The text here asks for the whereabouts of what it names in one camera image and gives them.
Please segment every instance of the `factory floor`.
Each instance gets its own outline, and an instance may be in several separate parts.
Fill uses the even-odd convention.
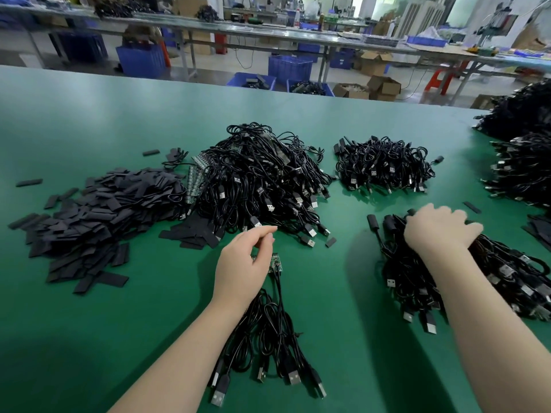
[[[32,34],[47,68],[56,70],[66,70],[74,72],[84,72],[104,75],[120,75],[114,71],[118,63],[118,57],[115,48],[120,46],[121,37],[104,34],[104,42],[108,53],[108,61],[103,65],[87,64],[64,64],[57,56],[48,34],[45,32],[34,32]],[[247,44],[256,43],[255,40],[245,41]],[[0,65],[13,65],[19,67],[39,67],[36,56],[33,55],[31,41],[25,32],[0,30]],[[177,51],[173,51],[171,58],[172,68],[169,69],[161,78],[165,80],[182,81],[183,68],[181,58]],[[237,51],[230,49],[226,55],[196,55],[197,77],[192,78],[192,82],[209,83],[215,85],[225,85],[236,72],[247,72],[255,74],[267,74],[268,57],[270,53],[239,49]],[[314,63],[312,67],[312,79],[317,79],[320,71],[320,62]],[[191,56],[187,55],[187,64],[191,66]],[[414,68],[390,67],[388,76],[402,84],[402,93],[396,101],[407,103],[427,103],[445,105],[451,96],[455,93],[461,83],[458,79],[453,79],[446,96],[437,95],[436,89],[429,92],[423,91],[429,82],[433,71],[416,70]],[[369,77],[361,72],[350,69],[330,68],[327,76],[327,82],[333,88],[336,83],[359,83],[366,84]],[[474,99],[479,94],[488,95],[507,95],[514,89],[523,87],[525,84],[516,81],[512,77],[492,76],[482,78],[479,75],[473,75],[465,85],[463,92],[456,100],[455,107],[469,108]],[[285,91],[283,86],[276,85],[277,91]]]

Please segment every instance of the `green workbench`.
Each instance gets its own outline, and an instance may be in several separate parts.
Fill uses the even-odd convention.
[[[229,124],[256,121],[275,133],[291,130],[307,145],[325,148],[321,167],[334,172],[333,145],[346,135],[371,135],[425,146],[443,155],[428,194],[350,193],[339,182],[320,203],[324,225],[338,242],[313,249],[276,233],[283,263],[286,309],[300,345],[328,396],[303,385],[233,373],[224,413],[476,412],[459,364],[451,328],[437,314],[438,334],[418,318],[402,320],[378,274],[381,255],[366,215],[403,215],[427,202],[482,210],[472,219],[498,241],[551,262],[520,229],[538,210],[490,199],[478,182],[489,177],[495,154],[489,138],[471,129],[479,110],[326,98],[198,83],[180,83],[0,67],[0,411],[104,412],[197,317],[210,299],[222,246],[179,248],[157,236],[157,223],[131,241],[130,262],[114,268],[130,280],[122,289],[96,285],[72,294],[74,281],[45,284],[48,260],[28,259],[24,232],[6,225],[39,213],[51,194],[83,187],[86,177],[115,167],[158,167],[182,147],[197,154],[226,138]],[[142,157],[160,149],[162,155]],[[39,186],[15,188],[43,178]],[[226,235],[223,245],[231,235]],[[551,325],[528,321],[551,347]],[[269,375],[274,375],[272,363]],[[219,411],[207,390],[199,411]]]

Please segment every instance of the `bundle of black cables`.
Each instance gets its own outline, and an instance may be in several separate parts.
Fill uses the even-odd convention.
[[[231,125],[231,135],[197,157],[204,180],[194,206],[214,223],[214,231],[230,233],[258,223],[279,226],[313,246],[310,237],[329,231],[316,214],[317,195],[330,197],[332,177],[318,163],[323,150],[304,143],[290,131],[275,136],[272,128],[251,123]],[[312,153],[316,160],[309,156]]]
[[[275,282],[277,295],[272,298],[261,289],[226,342],[213,371],[210,386],[214,388],[211,403],[221,406],[230,384],[231,371],[246,372],[258,357],[257,379],[265,381],[272,357],[277,375],[291,385],[307,378],[320,397],[327,396],[317,371],[308,363],[298,343],[293,321],[283,307],[281,262],[273,254],[269,275]]]
[[[128,0],[124,3],[120,1],[104,0],[96,3],[94,7],[98,17],[124,17],[130,18],[134,13],[153,13],[155,11],[149,8],[149,5],[140,0]]]
[[[414,212],[412,209],[408,213],[412,215]],[[426,331],[436,333],[436,321],[431,310],[444,310],[444,304],[425,264],[404,239],[406,218],[385,216],[383,226],[391,237],[385,242],[380,238],[375,215],[368,215],[368,222],[386,257],[382,274],[402,305],[403,318],[412,322],[415,312],[420,312]],[[519,316],[550,320],[551,280],[547,275],[551,271],[544,261],[512,250],[486,235],[478,236],[469,252],[488,281]],[[536,269],[533,263],[540,265],[542,271]]]
[[[367,142],[358,143],[345,137],[333,148],[338,157],[337,172],[349,190],[365,186],[372,193],[371,187],[378,186],[389,194],[393,188],[426,192],[425,181],[435,176],[426,161],[426,148],[412,147],[403,140],[394,142],[388,137],[372,136]],[[432,163],[443,160],[439,156]]]
[[[474,127],[488,136],[511,140],[530,132],[551,130],[551,80],[516,89],[512,95],[493,100],[495,107]]]
[[[289,92],[298,94],[312,94],[315,96],[325,96],[327,93],[319,82],[299,81],[289,86]]]
[[[202,5],[201,7],[199,7],[199,11],[196,13],[195,17],[209,23],[214,23],[215,21],[220,20],[216,10],[214,10],[209,5]]]
[[[490,142],[498,153],[494,180],[482,180],[492,197],[508,196],[551,207],[551,132],[529,133],[509,142]]]

